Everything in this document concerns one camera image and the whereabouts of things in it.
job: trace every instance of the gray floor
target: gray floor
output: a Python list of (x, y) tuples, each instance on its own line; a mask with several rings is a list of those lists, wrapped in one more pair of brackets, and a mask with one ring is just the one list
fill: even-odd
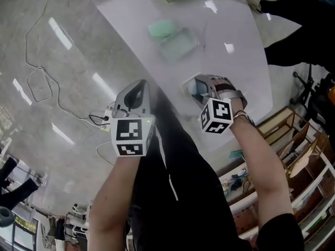
[[(0, 138), (12, 139), (9, 152), (31, 168), (46, 172), (49, 182), (34, 196), (34, 204), (55, 214), (65, 214), (75, 202), (93, 199), (111, 170), (95, 148), (110, 139), (107, 132), (76, 120), (57, 106), (57, 85), (49, 81), (53, 96), (36, 103), (26, 83), (32, 69), (25, 63), (25, 34), (43, 10), (46, 0), (0, 0)], [(284, 38), (299, 26), (280, 17), (254, 15), (264, 46)], [(72, 40), (67, 50), (48, 24), (53, 17)], [(124, 87), (146, 75), (145, 70), (90, 0), (50, 0), (45, 14), (27, 38), (28, 61), (46, 68), (60, 85), (60, 105), (79, 117), (101, 113), (113, 100), (92, 79), (98, 74), (118, 94)], [(296, 70), (306, 76), (307, 67), (270, 66), (273, 111), (288, 104), (299, 86), (292, 78)], [(320, 79), (326, 71), (314, 67)], [(16, 89), (14, 79), (22, 90)], [(37, 71), (29, 79), (37, 100), (49, 94), (43, 74)], [(22, 93), (32, 101), (27, 103)], [(56, 126), (71, 140), (66, 141), (53, 130)], [(200, 152), (216, 171), (232, 161), (236, 141), (216, 153)], [(116, 159), (106, 144), (100, 153), (111, 162)]]

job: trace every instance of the person in black pants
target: person in black pants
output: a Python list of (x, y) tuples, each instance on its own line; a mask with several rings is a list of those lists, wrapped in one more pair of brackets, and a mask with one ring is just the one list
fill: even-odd
[(335, 77), (333, 46), (335, 7), (317, 0), (247, 0), (257, 13), (269, 13), (296, 22), (299, 29), (265, 48), (267, 63), (320, 65)]
[[(6, 178), (9, 176), (10, 172), (17, 166), (17, 162), (9, 157), (4, 166), (0, 169), (0, 185), (1, 188), (6, 188)], [(34, 191), (38, 190), (37, 184), (29, 178), (20, 187), (13, 191), (4, 193), (0, 195), (0, 206), (6, 207), (12, 210), (21, 201), (27, 199)]]
[[(231, 103), (233, 114), (243, 109), (239, 98)], [(153, 114), (166, 167), (155, 135), (146, 157), (117, 158), (90, 211), (90, 249), (123, 251), (128, 220), (137, 251), (251, 251), (238, 237), (220, 180), (167, 99), (159, 99)], [(258, 249), (304, 250), (278, 156), (244, 117), (235, 119), (231, 131), (258, 193)]]

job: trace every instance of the white table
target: white table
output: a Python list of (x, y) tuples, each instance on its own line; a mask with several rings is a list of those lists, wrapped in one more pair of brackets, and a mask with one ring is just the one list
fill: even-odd
[[(182, 83), (201, 72), (229, 78), (246, 99), (247, 113), (255, 122), (272, 109), (272, 93), (264, 48), (254, 18), (245, 0), (92, 0), (124, 39), (149, 74), (163, 89), (182, 116), (198, 116), (199, 107), (182, 92)], [(173, 19), (188, 27), (199, 46), (176, 63), (169, 63), (159, 51), (159, 41), (148, 33), (148, 25), (159, 19)], [(225, 44), (233, 44), (229, 54)], [(204, 147), (215, 150), (232, 138), (223, 135), (197, 136)]]

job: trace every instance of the orange object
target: orange object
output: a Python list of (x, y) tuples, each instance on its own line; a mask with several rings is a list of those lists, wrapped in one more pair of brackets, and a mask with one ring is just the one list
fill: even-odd
[(328, 98), (335, 105), (335, 86), (333, 86), (331, 91), (328, 93)]

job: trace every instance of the black sleeve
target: black sleeve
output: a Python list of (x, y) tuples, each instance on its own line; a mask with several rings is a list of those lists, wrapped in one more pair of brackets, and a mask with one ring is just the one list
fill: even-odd
[(292, 214), (276, 216), (260, 230), (257, 238), (259, 251), (303, 251), (302, 231)]

